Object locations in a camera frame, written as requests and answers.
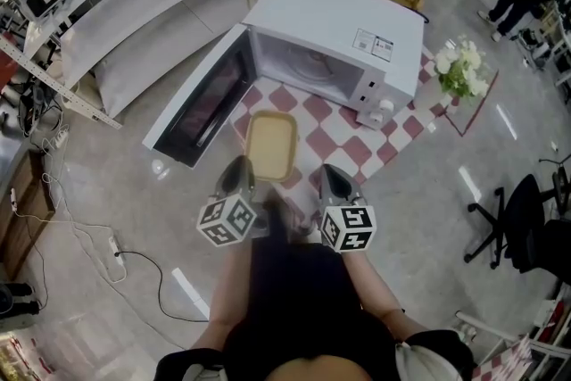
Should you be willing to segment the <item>white metal shelving rack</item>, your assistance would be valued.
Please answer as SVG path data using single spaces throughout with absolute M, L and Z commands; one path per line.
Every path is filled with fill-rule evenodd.
M 120 112 L 245 13 L 246 0 L 102 0 L 63 34 L 60 79 L 4 37 L 0 56 L 84 117 L 119 129 L 115 118 Z

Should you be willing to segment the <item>white microwave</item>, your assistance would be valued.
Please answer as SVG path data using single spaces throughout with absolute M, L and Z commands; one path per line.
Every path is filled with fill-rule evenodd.
M 382 128 L 415 96 L 423 19 L 390 0 L 258 0 L 170 99 L 144 145 L 194 167 L 263 78 Z

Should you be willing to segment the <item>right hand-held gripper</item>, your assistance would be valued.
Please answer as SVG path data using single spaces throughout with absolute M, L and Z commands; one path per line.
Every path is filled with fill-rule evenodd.
M 324 163 L 319 172 L 323 212 L 320 232 L 336 253 L 366 251 L 377 231 L 374 207 L 366 204 L 360 184 L 335 165 Z

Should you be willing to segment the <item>person's left forearm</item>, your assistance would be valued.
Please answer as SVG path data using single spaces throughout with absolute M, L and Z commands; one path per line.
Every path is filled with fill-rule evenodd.
M 226 252 L 218 284 L 212 297 L 207 327 L 192 349 L 222 351 L 230 332 L 246 316 L 252 261 L 252 239 L 232 244 Z

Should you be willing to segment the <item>black office chair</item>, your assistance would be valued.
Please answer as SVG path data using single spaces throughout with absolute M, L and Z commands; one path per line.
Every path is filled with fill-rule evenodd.
M 517 269 L 527 273 L 544 269 L 571 285 L 571 222 L 549 220 L 544 226 L 528 232 L 523 238 L 522 257 Z
M 489 245 L 493 246 L 491 269 L 496 269 L 501 258 L 512 261 L 513 267 L 520 273 L 534 268 L 537 256 L 534 247 L 534 231 L 545 224 L 542 193 L 532 174 L 525 176 L 505 201 L 503 186 L 494 191 L 499 198 L 498 212 L 493 216 L 479 203 L 470 203 L 468 212 L 477 211 L 489 223 L 492 230 L 488 237 L 471 253 L 463 257 L 470 263 Z

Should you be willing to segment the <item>person's right forearm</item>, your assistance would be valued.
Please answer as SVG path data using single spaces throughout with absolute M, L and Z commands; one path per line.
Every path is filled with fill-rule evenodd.
M 413 335 L 418 326 L 404 313 L 396 296 L 367 255 L 355 252 L 345 253 L 342 257 L 362 308 L 380 320 L 396 339 L 403 341 Z

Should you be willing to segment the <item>person's black clothed body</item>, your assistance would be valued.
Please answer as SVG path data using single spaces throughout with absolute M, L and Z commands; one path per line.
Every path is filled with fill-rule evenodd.
M 401 341 L 365 311 L 343 254 L 252 241 L 247 314 L 224 349 L 168 354 L 153 381 L 471 381 L 474 358 L 456 332 L 404 311 L 418 330 Z

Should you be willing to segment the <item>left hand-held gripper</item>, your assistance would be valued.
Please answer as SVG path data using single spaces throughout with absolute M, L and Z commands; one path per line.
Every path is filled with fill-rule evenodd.
M 237 156 L 223 170 L 214 190 L 215 195 L 230 196 L 210 202 L 201 208 L 196 224 L 197 231 L 214 246 L 241 243 L 252 228 L 257 214 L 240 194 L 251 193 L 254 188 L 255 177 L 251 160 L 245 156 Z

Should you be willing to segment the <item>brown wooden cabinet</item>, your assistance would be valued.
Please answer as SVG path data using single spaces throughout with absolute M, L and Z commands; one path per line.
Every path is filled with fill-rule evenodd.
M 0 266 L 11 281 L 55 213 L 43 173 L 42 155 L 26 152 L 0 200 Z

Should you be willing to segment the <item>beige rectangular tray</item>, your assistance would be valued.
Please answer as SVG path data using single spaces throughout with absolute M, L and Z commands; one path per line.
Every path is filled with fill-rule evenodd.
M 250 119 L 244 148 L 254 176 L 268 182 L 288 180 L 294 168 L 297 140 L 297 123 L 292 115 L 256 112 Z

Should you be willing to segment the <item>white flower bouquet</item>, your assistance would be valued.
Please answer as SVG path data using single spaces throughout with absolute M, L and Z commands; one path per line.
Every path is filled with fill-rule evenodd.
M 484 97 L 490 84 L 482 77 L 483 57 L 476 43 L 466 35 L 448 40 L 435 55 L 435 71 L 444 93 L 459 98 Z

